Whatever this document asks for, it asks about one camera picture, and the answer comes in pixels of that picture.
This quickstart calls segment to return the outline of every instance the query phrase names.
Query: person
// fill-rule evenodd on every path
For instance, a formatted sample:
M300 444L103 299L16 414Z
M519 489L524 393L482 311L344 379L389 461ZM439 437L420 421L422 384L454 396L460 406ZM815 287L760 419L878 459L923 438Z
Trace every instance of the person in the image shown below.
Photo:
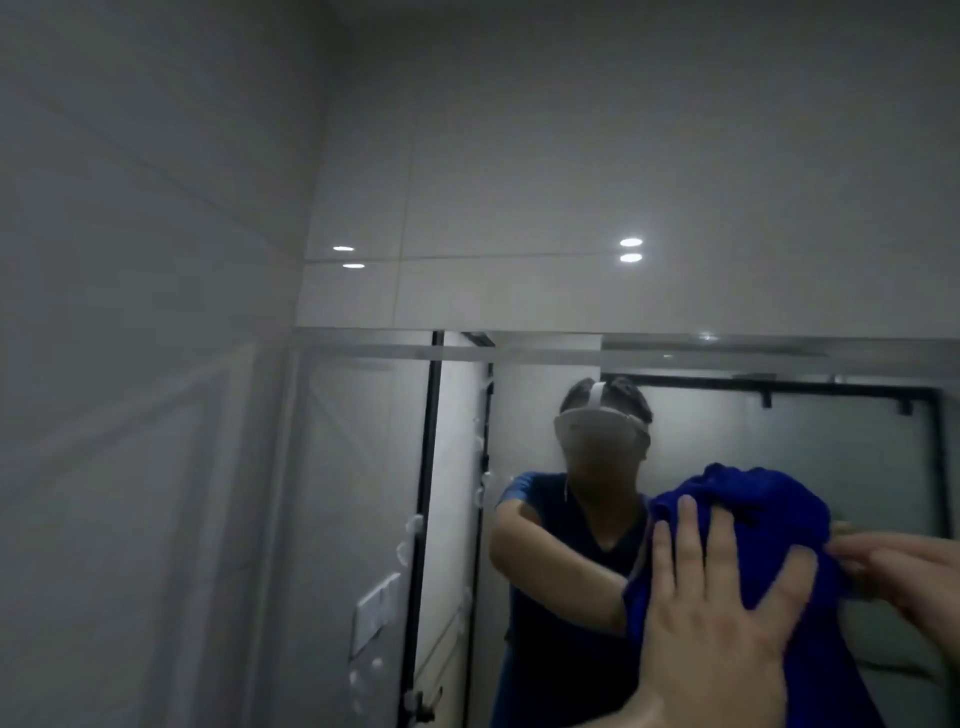
M557 418L565 473L526 473L493 519L490 558L511 582L492 727L562 728L632 695L622 599L648 541L637 473L653 413L633 383L583 379Z
M732 524L729 513L713 511L704 554L696 504L682 504L675 568L669 529L657 524L639 687L619 711L580 728L781 728L783 650L809 598L816 560L792 549L760 605L747 612ZM960 544L865 532L832 539L828 551L960 666Z

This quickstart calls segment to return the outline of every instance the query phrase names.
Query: blue towel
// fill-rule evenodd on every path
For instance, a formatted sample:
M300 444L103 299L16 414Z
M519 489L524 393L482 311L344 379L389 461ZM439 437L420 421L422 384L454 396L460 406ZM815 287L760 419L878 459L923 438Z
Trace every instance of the blue towel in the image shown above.
M789 475L755 468L745 473L709 466L676 490L653 498L651 516L669 521L676 535L677 501L691 495L700 505L700 533L707 541L709 507L718 504L735 518L743 603L754 609L773 583L794 544L819 557L813 595L783 659L787 686L787 728L882 728L883 721L860 678L840 633L837 614L847 589L837 562L824 553L829 539L827 505ZM624 593L628 637L637 654L650 602L650 568Z

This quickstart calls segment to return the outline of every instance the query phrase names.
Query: sleeve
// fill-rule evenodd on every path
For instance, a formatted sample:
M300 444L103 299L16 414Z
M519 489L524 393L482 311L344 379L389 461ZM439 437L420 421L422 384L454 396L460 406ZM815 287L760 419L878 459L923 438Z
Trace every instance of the sleeve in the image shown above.
M537 511L541 522L546 516L544 512L546 503L544 501L543 488L540 486L539 473L524 473L523 475L518 475L514 479L514 482L507 486L507 490L503 492L497 505L505 503L508 500L522 500L529 503L533 506L534 510Z

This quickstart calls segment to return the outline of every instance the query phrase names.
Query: black door frame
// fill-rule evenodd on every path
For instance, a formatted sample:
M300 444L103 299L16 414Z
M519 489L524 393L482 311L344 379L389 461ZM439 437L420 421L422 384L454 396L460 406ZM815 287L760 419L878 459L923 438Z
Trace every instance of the black door frame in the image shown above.
M464 336L474 346L491 347L493 341L485 333L465 333ZM431 346L444 345L444 332L434 331L431 336ZM403 658L400 669L400 700L397 707L396 728L407 728L410 718L415 714L408 705L406 696L413 694L417 683L417 639L420 633L420 603L423 593L423 567L426 560L426 534L430 524L430 494L433 486L433 461L437 445L437 417L440 410L440 380L442 360L431 360L427 374L426 409L423 417L423 441L420 450L420 483L417 489L417 513L423 516L422 530L414 540L413 556L410 565L410 593L407 598L407 621L403 638ZM488 435L490 432L490 406L493 396L493 364L487 365L486 402L484 405L483 422L483 454L480 458L479 476L486 472L490 463L488 454ZM480 565L480 540L483 532L483 508L477 509L476 540L473 554L472 593L476 601L477 578ZM470 672L473 655L473 620L474 609L469 611L468 642L467 642L467 685L464 697L464 723L467 720L469 704ZM444 634L453 623L453 619L444 629Z
M467 338L478 347L494 346L493 341L486 334L468 334ZM490 468L490 407L491 402L493 401L492 363L487 365L487 380L487 398L484 403L483 416L483 454L480 457L481 476ZM476 540L473 544L473 579L470 586L473 593L473 607L470 609L470 619L467 625L467 675L465 677L467 684L464 686L464 715L462 720L464 728L467 728L468 718L470 715L470 688L473 684L473 643L474 626L476 624L476 604L479 599L477 595L477 588L480 582L480 552L483 543L483 510L484 504L483 501L481 501L480 507L477 508Z
M430 345L444 345L444 333L434 331ZM423 415L423 441L420 446L420 483L417 487L417 513L423 516L420 533L414 537L410 562L410 593L407 596L407 623L403 636L403 658L400 667L400 700L396 710L396 728L407 728L414 715L406 701L415 687L417 672L417 637L420 633L420 599L423 593L423 564L426 558L426 529L430 523L430 491L433 486L433 455L437 445L437 414L440 411L440 375L443 362L430 361L426 384L426 409Z

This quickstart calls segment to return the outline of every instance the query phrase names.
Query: forearm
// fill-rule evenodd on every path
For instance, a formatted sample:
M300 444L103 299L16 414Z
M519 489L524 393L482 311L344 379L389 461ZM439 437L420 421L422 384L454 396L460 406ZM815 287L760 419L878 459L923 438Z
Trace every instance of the forearm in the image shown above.
M575 728L670 728L660 710L635 710L630 704L623 710L582 723Z
M498 527L491 560L514 586L561 619L597 632L626 631L622 595L627 580L535 523L517 519Z

